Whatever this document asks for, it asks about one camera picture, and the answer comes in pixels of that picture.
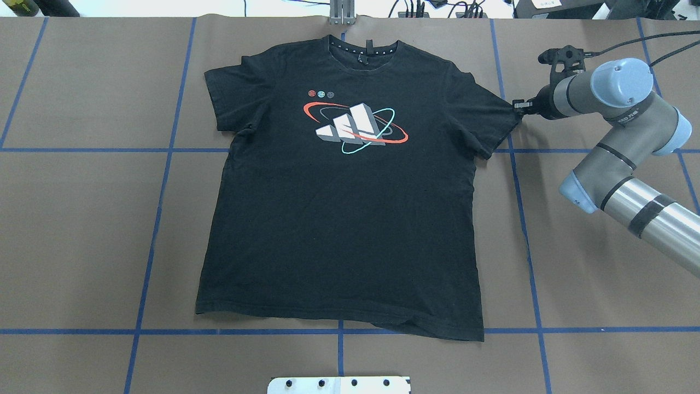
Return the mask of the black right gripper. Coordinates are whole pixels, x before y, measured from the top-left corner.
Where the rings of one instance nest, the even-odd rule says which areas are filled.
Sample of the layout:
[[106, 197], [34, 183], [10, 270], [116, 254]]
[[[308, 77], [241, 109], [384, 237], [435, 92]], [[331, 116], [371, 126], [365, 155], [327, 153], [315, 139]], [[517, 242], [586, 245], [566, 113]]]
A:
[[549, 65], [549, 83], [540, 88], [529, 100], [513, 100], [512, 110], [519, 117], [540, 115], [541, 117], [565, 117], [555, 105], [555, 88], [568, 77], [586, 70], [584, 50], [575, 47], [549, 48], [538, 55], [538, 62]]

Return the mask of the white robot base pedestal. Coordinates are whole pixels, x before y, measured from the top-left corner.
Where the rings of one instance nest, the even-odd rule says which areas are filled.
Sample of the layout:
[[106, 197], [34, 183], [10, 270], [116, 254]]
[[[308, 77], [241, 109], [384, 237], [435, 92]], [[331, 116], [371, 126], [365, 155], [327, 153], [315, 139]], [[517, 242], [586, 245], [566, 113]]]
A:
[[273, 378], [267, 393], [411, 393], [407, 376], [309, 376]]

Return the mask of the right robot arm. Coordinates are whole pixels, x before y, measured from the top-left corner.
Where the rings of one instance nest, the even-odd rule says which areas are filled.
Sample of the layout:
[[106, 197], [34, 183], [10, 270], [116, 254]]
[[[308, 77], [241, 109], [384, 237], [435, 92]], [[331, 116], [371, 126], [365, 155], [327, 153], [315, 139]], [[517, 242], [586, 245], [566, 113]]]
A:
[[692, 125], [654, 92], [650, 66], [628, 57], [587, 70], [593, 53], [550, 48], [550, 82], [529, 100], [514, 100], [518, 115], [570, 119], [600, 114], [610, 131], [571, 170], [559, 192], [587, 213], [598, 210], [691, 274], [699, 274], [698, 214], [633, 175], [651, 155], [668, 155], [692, 135]]

